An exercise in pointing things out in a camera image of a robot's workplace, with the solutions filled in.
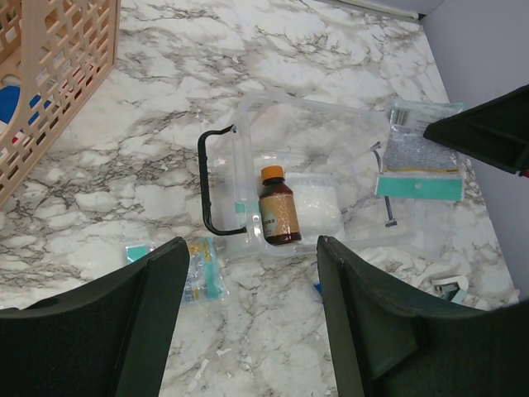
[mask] teal label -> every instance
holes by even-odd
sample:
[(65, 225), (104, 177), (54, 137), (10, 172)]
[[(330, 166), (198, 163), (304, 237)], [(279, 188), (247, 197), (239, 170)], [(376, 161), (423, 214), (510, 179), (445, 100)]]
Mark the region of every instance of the teal label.
[(131, 263), (134, 263), (141, 259), (143, 256), (147, 255), (149, 252), (149, 248), (144, 245), (139, 246), (126, 246), (125, 247), (125, 253), (126, 253), (126, 263), (130, 265)]
[(463, 180), (457, 178), (389, 178), (380, 176), (377, 195), (405, 199), (460, 201)]
[(246, 206), (243, 203), (235, 202), (235, 215), (239, 226), (246, 225)]

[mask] marble countertop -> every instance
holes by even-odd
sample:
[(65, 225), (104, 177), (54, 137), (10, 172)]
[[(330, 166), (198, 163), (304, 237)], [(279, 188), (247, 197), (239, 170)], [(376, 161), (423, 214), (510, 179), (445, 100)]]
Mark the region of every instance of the marble countertop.
[[(117, 67), (0, 213), (0, 306), (24, 308), (123, 265), (127, 241), (208, 236), (196, 145), (244, 93), (381, 110), (447, 101), (421, 27), (313, 0), (122, 0)], [(469, 277), (465, 304), (517, 291), (474, 173), (449, 264), (397, 248), (374, 265), (430, 290)], [(180, 310), (160, 395), (337, 395), (313, 257), (224, 266), (224, 303)]]

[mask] plastic basket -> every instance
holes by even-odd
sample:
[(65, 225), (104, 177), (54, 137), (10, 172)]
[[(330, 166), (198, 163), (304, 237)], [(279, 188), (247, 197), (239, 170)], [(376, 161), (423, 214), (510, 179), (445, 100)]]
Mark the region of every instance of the plastic basket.
[(0, 2), (0, 89), (20, 86), (0, 135), (0, 207), (112, 69), (119, 10), (120, 0)]

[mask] brown medicine bottle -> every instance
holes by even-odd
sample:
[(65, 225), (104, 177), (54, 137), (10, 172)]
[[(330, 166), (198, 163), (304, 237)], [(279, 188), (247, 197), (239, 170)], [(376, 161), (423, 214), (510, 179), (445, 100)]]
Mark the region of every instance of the brown medicine bottle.
[(261, 170), (264, 190), (259, 197), (264, 239), (275, 246), (301, 240), (292, 190), (284, 184), (283, 168), (271, 165)]

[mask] white wall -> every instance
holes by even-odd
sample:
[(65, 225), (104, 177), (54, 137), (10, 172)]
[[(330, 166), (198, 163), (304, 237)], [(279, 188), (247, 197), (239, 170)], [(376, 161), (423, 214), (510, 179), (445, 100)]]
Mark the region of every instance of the white wall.
[[(422, 24), (452, 102), (473, 107), (529, 84), (529, 0), (445, 0)], [(528, 299), (529, 179), (473, 165), (514, 285)]]

